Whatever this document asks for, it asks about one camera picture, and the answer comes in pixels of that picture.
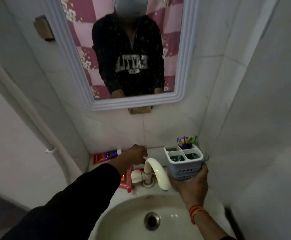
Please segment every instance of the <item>plastic organizer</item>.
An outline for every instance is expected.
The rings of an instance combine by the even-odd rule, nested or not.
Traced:
[[[196,145],[192,145],[191,149],[182,150],[177,145],[165,146],[164,152],[168,159],[168,169],[171,176],[177,180],[187,180],[196,176],[202,167],[204,156]],[[173,161],[171,157],[182,156],[184,161]]]

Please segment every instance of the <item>person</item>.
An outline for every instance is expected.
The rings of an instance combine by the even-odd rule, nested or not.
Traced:
[[[2,240],[87,240],[101,214],[120,185],[131,165],[145,163],[145,147],[134,145],[109,163],[84,173],[74,183],[57,193],[45,206],[31,210]],[[208,192],[208,168],[187,181],[170,179],[179,191],[185,206],[204,205]],[[194,221],[205,240],[233,239],[205,211],[194,216]]]
[[[112,98],[159,94],[164,88],[160,30],[148,0],[113,0],[115,11],[92,29],[99,73]]]

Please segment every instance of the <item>white plastic faucet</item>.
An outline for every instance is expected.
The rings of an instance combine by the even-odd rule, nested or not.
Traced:
[[[151,187],[154,184],[154,180],[151,174],[152,169],[157,178],[159,187],[164,191],[168,191],[171,188],[169,177],[161,164],[154,158],[148,158],[145,161],[144,172],[137,170],[132,171],[132,183],[136,184],[142,182],[145,187]]]

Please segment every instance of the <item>red thread bracelet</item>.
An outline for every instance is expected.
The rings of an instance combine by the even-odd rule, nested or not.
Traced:
[[[190,217],[191,217],[191,222],[193,225],[195,225],[195,215],[200,212],[200,211],[204,211],[204,212],[207,212],[202,206],[199,206],[199,205],[194,205],[192,206],[190,209],[189,209],[189,213],[190,213]]]

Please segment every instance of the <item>sink basin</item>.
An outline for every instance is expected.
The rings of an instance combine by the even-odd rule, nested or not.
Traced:
[[[216,200],[211,199],[206,209],[215,221],[233,236],[231,227],[224,216],[221,206],[213,207]],[[156,230],[148,230],[146,225],[156,224],[155,218],[147,219],[148,213],[159,217]],[[145,195],[124,201],[110,211],[100,221],[96,232],[97,240],[127,240],[127,239],[203,239],[198,228],[192,225],[189,212],[179,194],[175,195]]]

